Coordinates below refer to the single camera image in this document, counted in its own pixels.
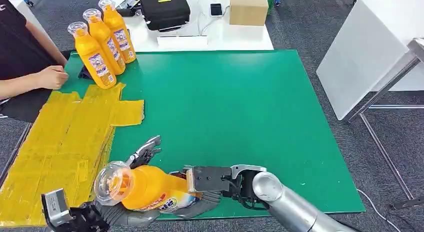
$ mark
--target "green table surface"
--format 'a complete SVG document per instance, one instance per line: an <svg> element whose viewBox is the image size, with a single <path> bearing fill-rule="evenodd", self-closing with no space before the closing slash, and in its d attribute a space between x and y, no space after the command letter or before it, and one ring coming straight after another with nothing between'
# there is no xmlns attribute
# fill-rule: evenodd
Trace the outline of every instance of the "green table surface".
<svg viewBox="0 0 424 232"><path fill-rule="evenodd" d="M72 54L60 91L84 96L93 82L78 79L82 66ZM150 164L165 172L259 165L324 212L365 211L296 51L138 53L118 81L123 100L144 99L145 118L116 128L110 161L161 135ZM263 215L223 198L199 218Z"/></svg>

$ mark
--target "bottle cap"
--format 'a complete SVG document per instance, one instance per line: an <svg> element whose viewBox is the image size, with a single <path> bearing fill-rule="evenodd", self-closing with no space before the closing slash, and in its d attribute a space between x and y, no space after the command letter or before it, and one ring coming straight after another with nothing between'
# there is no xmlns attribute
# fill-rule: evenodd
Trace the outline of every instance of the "bottle cap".
<svg viewBox="0 0 424 232"><path fill-rule="evenodd" d="M88 22L88 23L96 23L102 20L102 14L97 9L87 9L85 12L83 12L82 17Z"/></svg>
<svg viewBox="0 0 424 232"><path fill-rule="evenodd" d="M98 6L103 11L113 11L113 10L115 10L115 2L114 2L114 0L100 0L98 2Z"/></svg>
<svg viewBox="0 0 424 232"><path fill-rule="evenodd" d="M122 161L110 162L94 181L94 192L102 205L113 206L121 202L133 188L134 177L128 165Z"/></svg>
<svg viewBox="0 0 424 232"><path fill-rule="evenodd" d="M67 31L74 37L81 37L89 33L87 24L83 22L74 22L69 24Z"/></svg>

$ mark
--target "white desk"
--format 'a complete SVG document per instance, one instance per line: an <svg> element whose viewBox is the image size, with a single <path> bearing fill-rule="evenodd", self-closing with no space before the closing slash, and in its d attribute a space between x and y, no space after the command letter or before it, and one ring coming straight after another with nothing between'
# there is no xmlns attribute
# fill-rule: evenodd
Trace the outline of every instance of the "white desk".
<svg viewBox="0 0 424 232"><path fill-rule="evenodd" d="M408 61L407 44L424 37L424 0L357 0L316 73L339 120L380 90ZM419 64L390 91L424 90Z"/></svg>
<svg viewBox="0 0 424 232"><path fill-rule="evenodd" d="M115 0L118 5L124 0ZM192 48L191 46L181 46L177 48L161 48L158 46L158 36L198 36L197 18L200 15L200 9L203 15L200 15L200 30L203 29L211 20L210 4L220 3L222 10L230 5L230 0L187 0L190 6L190 24L184 25L181 29L160 33L147 29L142 16L123 18L126 27L129 29L131 41L136 52L158 52L158 51L196 51L196 50L273 50L270 36L266 26L237 26L230 25L230 8L224 18L221 18L211 24L203 33L207 35L208 46L205 48Z"/></svg>

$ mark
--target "cable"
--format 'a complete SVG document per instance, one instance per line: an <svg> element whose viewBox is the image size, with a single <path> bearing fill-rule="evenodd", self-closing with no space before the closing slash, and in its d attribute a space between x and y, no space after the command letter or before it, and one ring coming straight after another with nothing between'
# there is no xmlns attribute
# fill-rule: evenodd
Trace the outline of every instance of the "cable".
<svg viewBox="0 0 424 232"><path fill-rule="evenodd" d="M353 229L353 230L356 230L357 232L362 232L362 230L358 229L357 227L355 227L355 226L353 226L353 225L350 225L350 224L348 224L348 223L345 223L345 222L340 221L340 220L335 219L335 218L333 218L333 219L334 219L335 221L337 221L337 222L339 222L339 223L343 224L343 225L344 225L344 226L346 226L346 227L349 227L349 228L351 228L351 229Z"/></svg>
<svg viewBox="0 0 424 232"><path fill-rule="evenodd" d="M368 197L368 195L366 194L366 193L364 193L362 190L360 190L360 189L358 189L357 188L357 191L359 192L359 193L361 193L361 194L363 194L367 199L368 199L368 201L371 203L371 206L372 206L372 208L374 209L374 211L382 218L382 219L384 219L388 224L390 224L393 228L395 228L396 229L396 231L397 232L401 232L400 231L400 229L398 229L398 227L396 227L396 225L394 225L390 220L388 220L386 217L384 217L383 215L381 215L380 213L379 213L379 211L377 210L377 208L376 208L376 206L374 205L374 203L371 201L371 199L370 199L370 197Z"/></svg>
<svg viewBox="0 0 424 232"><path fill-rule="evenodd" d="M214 22L216 22L216 21L218 21L219 19L221 19L221 18L223 18L224 16L225 16L225 14L227 13L227 9L229 8L229 6L227 6L225 9L224 9L224 13L222 14L222 16L221 17L219 17L219 18L217 18L217 19L214 19L214 20L212 20L212 21L210 21L202 30L201 30L201 32L200 32L200 36L202 36L203 35L203 32L205 32L206 31L206 29L212 24L212 23L214 23Z"/></svg>
<svg viewBox="0 0 424 232"><path fill-rule="evenodd" d="M198 15L197 15L197 32L198 32L198 35L199 35L199 36L201 36L201 35L202 35L202 34L201 34L201 32L200 32L200 24L199 24L199 21L200 21L200 15L202 14L203 16L205 16L205 14L203 13L202 7L201 7L201 5L200 5L200 2L201 2L201 0L197 0L197 8L198 8L198 10L199 10L199 13L198 13Z"/></svg>
<svg viewBox="0 0 424 232"><path fill-rule="evenodd" d="M232 187L234 187L234 189L236 190L236 194L237 194L237 197L236 197L237 198L237 201L239 203L241 203L243 205L243 207L248 208L248 209L253 209L253 210L267 210L266 208L260 208L260 207L254 207L254 206L248 205L246 203L246 201L242 198L242 195L241 195L241 192L240 192L240 188L236 184L234 184L230 179L228 179L226 177L223 177L222 179L227 180L229 182L229 184Z"/></svg>
<svg viewBox="0 0 424 232"><path fill-rule="evenodd" d="M405 222L407 225L409 225L414 232L417 232L417 230L415 229L415 227L411 223L409 223L408 220L406 220L405 218L403 218L402 216L388 212L387 215L386 215L386 218L388 218L389 216L395 216L395 217L400 218L403 222Z"/></svg>

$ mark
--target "yellow label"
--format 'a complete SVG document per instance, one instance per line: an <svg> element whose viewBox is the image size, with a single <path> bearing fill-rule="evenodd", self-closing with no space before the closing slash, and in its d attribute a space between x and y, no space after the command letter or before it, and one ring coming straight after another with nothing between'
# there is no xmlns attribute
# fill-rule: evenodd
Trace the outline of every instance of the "yellow label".
<svg viewBox="0 0 424 232"><path fill-rule="evenodd" d="M170 2L171 0L159 0L159 3Z"/></svg>

